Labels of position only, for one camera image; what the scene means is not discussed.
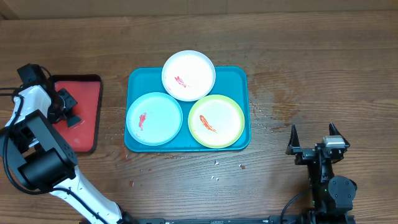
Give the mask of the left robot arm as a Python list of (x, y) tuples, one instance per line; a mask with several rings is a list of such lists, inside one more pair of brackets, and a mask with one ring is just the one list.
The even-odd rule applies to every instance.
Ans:
[(106, 198), (82, 174), (70, 143), (60, 133), (71, 133), (79, 145), (94, 150), (102, 97), (98, 75), (51, 75), (43, 66), (28, 63), (17, 70), (22, 84), (2, 88), (14, 110), (1, 129), (2, 166), (9, 182), (27, 195), (56, 196), (87, 223), (137, 223), (116, 202)]

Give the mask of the white plate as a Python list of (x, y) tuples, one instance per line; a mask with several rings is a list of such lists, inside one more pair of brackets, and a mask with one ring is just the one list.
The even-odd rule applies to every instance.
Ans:
[(203, 53), (183, 50), (173, 54), (162, 67), (162, 84), (172, 97), (180, 101), (196, 101), (211, 91), (216, 71)]

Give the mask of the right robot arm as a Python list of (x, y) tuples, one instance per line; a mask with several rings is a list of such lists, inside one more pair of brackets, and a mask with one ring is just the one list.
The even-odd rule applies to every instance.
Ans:
[[(295, 156), (296, 165), (308, 169), (310, 187), (297, 194), (282, 209), (281, 223), (354, 223), (348, 212), (353, 209), (353, 200), (358, 186), (344, 176), (335, 175), (332, 165), (344, 159), (349, 142), (340, 134), (333, 123), (329, 124), (329, 135), (312, 148), (302, 148), (297, 129), (293, 124), (286, 149), (287, 155)], [(287, 208), (306, 193), (312, 193), (313, 208), (305, 209), (296, 218), (285, 218)]]

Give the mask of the dark green sponge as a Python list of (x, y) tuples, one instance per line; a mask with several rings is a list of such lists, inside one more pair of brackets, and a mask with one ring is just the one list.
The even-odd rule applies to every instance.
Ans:
[(77, 115), (71, 115), (66, 117), (67, 126), (70, 128), (81, 121), (81, 118)]

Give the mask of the light blue plate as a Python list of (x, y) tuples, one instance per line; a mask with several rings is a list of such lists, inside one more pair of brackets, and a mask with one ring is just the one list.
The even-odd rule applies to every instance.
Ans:
[(140, 96), (129, 107), (126, 126), (137, 142), (159, 146), (171, 141), (183, 123), (182, 109), (170, 95), (152, 92)]

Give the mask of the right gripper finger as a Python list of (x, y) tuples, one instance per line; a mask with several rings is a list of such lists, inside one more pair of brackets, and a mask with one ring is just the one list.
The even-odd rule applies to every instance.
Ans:
[(329, 129), (329, 135), (330, 136), (339, 136), (339, 137), (343, 138), (343, 136), (340, 134), (340, 132), (338, 131), (336, 126), (333, 124), (333, 122), (331, 122), (329, 124), (328, 129)]
[(295, 124), (293, 124), (292, 127), (291, 127), (290, 139), (289, 139), (288, 147), (300, 147), (299, 137), (298, 137), (298, 134), (297, 134), (297, 129), (295, 127)]

